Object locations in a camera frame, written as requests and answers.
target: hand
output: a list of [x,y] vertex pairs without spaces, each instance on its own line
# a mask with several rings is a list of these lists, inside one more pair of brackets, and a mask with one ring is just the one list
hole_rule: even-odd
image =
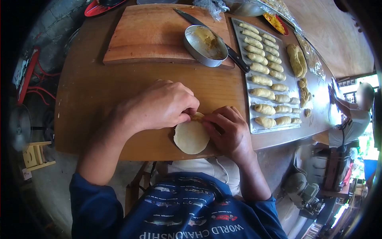
[[[216,130],[212,123],[223,131]],[[248,124],[235,107],[224,106],[215,110],[203,118],[202,124],[218,149],[238,166],[253,161],[256,154],[252,149]]]
[[190,121],[198,107],[199,100],[182,83],[157,80],[141,94],[119,104],[113,115],[137,133]]

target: wooden chair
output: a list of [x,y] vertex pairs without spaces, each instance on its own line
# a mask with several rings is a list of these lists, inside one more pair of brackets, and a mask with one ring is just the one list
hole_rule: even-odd
[[[130,184],[126,186],[126,197],[125,197],[125,216],[130,212],[134,203],[139,199],[139,189],[143,192],[150,187],[150,179],[152,177],[153,171],[155,169],[156,161],[152,164],[151,172],[146,172],[149,162],[143,163],[142,167],[139,169],[138,173],[135,175],[134,179]],[[140,182],[143,178],[143,187],[140,186]]]

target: concrete floor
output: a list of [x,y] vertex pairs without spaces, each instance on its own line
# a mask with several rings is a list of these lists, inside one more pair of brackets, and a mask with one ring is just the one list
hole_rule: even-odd
[[[257,151],[260,167],[271,191],[277,191],[281,184],[290,166],[294,150],[294,143],[289,143]],[[70,237],[72,216],[69,183],[75,171],[78,156],[60,153],[47,146],[44,147],[44,155],[48,161],[55,160],[56,164],[32,171],[36,194],[56,225]],[[125,187],[136,175],[141,164],[142,162],[137,161],[118,162],[115,174],[108,184],[115,190],[123,207]],[[278,203],[276,208],[282,226],[288,233],[297,219],[298,209],[286,199]]]

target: wooden table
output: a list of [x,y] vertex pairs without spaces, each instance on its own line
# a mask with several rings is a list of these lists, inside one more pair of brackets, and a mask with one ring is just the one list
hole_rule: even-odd
[[[86,19],[73,41],[57,92],[56,150],[80,154],[111,108],[136,95],[156,79],[180,81],[189,87],[200,101],[198,111],[201,113],[210,113],[228,105],[237,107],[248,118],[244,73],[237,66],[232,70],[209,68],[198,63],[126,63],[105,66],[102,59],[123,10],[124,6],[103,16]],[[229,19],[233,15],[225,15],[231,42],[234,44],[232,47],[237,52],[237,42]],[[262,18],[234,17],[276,34],[285,44],[298,44],[293,33],[287,37],[277,34]],[[325,73],[326,81],[311,72],[306,74],[308,89],[315,95],[308,104],[308,107],[314,106],[312,116],[302,116],[300,128],[252,135],[254,150],[313,135],[337,123],[339,115],[335,107],[330,107],[327,91],[332,74],[327,67]],[[203,152],[197,155],[185,154],[174,144],[173,134],[173,128],[140,132],[125,144],[120,160],[183,160],[220,154],[211,141]]]

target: white cloth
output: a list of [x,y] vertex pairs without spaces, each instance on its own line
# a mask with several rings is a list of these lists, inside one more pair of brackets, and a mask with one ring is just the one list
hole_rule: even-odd
[[[345,133],[345,145],[361,136],[370,123],[370,113],[361,110],[357,104],[350,104],[350,115],[343,123]],[[329,147],[342,146],[342,131],[338,127],[329,129]]]
[[[233,196],[240,192],[239,167],[224,156],[172,161],[171,164],[168,164],[168,162],[157,163],[156,173],[159,176],[172,172],[203,172],[227,184]],[[155,177],[155,181],[160,180],[160,177],[156,175]]]

